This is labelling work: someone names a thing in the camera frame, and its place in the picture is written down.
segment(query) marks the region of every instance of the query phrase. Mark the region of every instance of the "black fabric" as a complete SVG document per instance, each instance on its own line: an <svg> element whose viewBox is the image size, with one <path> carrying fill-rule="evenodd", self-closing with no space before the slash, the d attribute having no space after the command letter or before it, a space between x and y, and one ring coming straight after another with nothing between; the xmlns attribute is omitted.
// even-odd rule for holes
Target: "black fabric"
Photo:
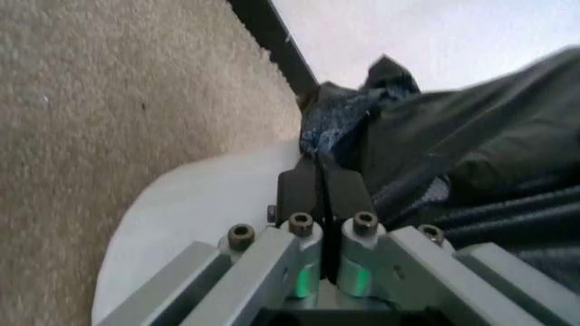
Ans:
<svg viewBox="0 0 580 326"><path fill-rule="evenodd" d="M326 96L302 103L301 149L359 171L387 228L416 223L410 207L429 211L422 220L435 223L438 211L502 205L580 184L580 49L453 92L421 94L387 58L369 70L360 90L325 87L314 94ZM448 177L449 197L417 207L437 177ZM572 232L580 226L577 205L548 201L522 214L484 213L443 228L461 246L493 241L534 253L520 257L580 291L579 264L570 261L579 256L580 236Z"/></svg>

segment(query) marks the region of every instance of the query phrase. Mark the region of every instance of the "carpet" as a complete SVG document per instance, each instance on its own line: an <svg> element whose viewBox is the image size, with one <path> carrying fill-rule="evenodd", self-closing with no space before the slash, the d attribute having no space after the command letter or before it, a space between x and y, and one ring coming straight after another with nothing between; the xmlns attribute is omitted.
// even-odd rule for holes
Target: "carpet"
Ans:
<svg viewBox="0 0 580 326"><path fill-rule="evenodd" d="M0 317L87 325L125 210L176 166L296 137L224 0L0 1Z"/></svg>

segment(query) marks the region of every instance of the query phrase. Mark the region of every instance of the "green light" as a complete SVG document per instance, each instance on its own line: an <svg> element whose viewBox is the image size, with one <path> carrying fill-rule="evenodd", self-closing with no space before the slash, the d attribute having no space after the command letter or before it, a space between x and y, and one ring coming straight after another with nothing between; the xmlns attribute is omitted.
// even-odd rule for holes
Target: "green light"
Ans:
<svg viewBox="0 0 580 326"><path fill-rule="evenodd" d="M308 268L302 268L298 273L294 294L296 297L307 297L310 294L310 270Z"/></svg>
<svg viewBox="0 0 580 326"><path fill-rule="evenodd" d="M359 268L357 272L357 281L355 283L355 293L356 295L366 294L368 284L371 279L371 273L365 268Z"/></svg>

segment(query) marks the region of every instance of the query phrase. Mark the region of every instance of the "gray metal bar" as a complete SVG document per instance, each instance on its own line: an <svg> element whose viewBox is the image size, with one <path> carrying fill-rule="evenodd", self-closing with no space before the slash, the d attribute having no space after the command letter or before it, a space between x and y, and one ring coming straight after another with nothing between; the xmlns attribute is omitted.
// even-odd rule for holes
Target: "gray metal bar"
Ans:
<svg viewBox="0 0 580 326"><path fill-rule="evenodd" d="M230 267L217 248L193 242L135 291L99 326L176 325Z"/></svg>
<svg viewBox="0 0 580 326"><path fill-rule="evenodd" d="M413 227L381 237L376 282L403 309L440 309L457 325L542 325Z"/></svg>
<svg viewBox="0 0 580 326"><path fill-rule="evenodd" d="M477 244L455 257L547 325L580 325L577 295L493 243Z"/></svg>
<svg viewBox="0 0 580 326"><path fill-rule="evenodd" d="M298 239L266 228L182 325L250 325L260 308L279 307L300 268Z"/></svg>

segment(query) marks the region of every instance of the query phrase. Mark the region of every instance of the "white wall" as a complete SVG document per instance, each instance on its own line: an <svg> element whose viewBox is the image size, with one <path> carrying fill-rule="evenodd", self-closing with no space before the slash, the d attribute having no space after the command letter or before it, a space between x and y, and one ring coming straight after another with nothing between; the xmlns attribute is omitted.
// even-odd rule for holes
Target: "white wall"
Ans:
<svg viewBox="0 0 580 326"><path fill-rule="evenodd" d="M272 0L319 82L361 85L381 54L423 90L457 88L580 43L579 0Z"/></svg>

